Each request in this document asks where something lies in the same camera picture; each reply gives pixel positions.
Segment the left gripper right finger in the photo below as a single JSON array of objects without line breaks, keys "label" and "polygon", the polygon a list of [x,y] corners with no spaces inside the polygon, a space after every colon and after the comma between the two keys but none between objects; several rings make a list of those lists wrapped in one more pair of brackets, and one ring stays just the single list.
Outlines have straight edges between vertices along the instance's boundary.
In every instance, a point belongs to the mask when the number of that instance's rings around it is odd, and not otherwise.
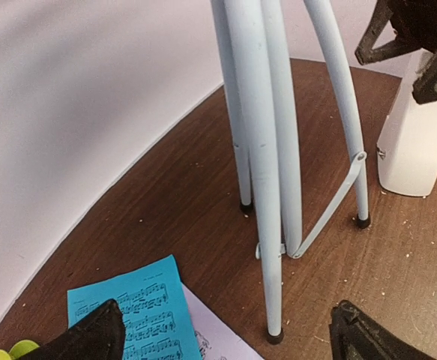
[{"label": "left gripper right finger", "polygon": [[348,300],[331,310],[333,359],[426,359],[433,357],[394,336]]}]

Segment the blue sheet music page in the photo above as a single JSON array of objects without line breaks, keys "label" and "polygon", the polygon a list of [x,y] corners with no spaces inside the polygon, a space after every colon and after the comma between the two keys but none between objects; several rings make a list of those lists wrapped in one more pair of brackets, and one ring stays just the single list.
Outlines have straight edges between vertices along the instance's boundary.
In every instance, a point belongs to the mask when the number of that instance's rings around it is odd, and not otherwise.
[{"label": "blue sheet music page", "polygon": [[123,314],[123,359],[201,359],[174,256],[69,290],[68,325],[109,299]]}]

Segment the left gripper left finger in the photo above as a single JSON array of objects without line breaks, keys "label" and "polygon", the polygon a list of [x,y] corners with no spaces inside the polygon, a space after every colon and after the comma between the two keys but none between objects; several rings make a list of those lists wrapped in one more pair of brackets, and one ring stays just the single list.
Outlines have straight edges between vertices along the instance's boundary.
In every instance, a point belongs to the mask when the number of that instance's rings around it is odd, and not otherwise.
[{"label": "left gripper left finger", "polygon": [[121,359],[125,327],[118,302],[109,299],[56,339],[30,352],[31,359]]}]

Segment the white perforated music stand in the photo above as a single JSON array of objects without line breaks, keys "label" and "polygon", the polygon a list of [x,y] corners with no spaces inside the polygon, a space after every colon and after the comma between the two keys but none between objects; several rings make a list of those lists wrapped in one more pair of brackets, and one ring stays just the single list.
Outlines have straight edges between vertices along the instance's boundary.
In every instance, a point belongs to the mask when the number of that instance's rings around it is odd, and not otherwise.
[{"label": "white perforated music stand", "polygon": [[298,124],[285,24],[278,1],[213,1],[241,209],[254,211],[269,343],[283,339],[282,256],[304,255],[350,190],[356,223],[370,225],[367,154],[355,88],[329,1],[307,1],[345,132],[350,167],[309,234],[302,233]]}]

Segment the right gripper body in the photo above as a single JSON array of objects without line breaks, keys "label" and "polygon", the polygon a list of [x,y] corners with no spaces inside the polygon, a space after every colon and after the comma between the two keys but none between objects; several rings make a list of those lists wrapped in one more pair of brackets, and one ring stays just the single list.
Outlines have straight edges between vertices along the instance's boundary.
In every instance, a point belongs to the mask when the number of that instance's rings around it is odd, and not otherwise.
[{"label": "right gripper body", "polygon": [[437,50],[437,0],[389,1],[397,38],[430,52]]}]

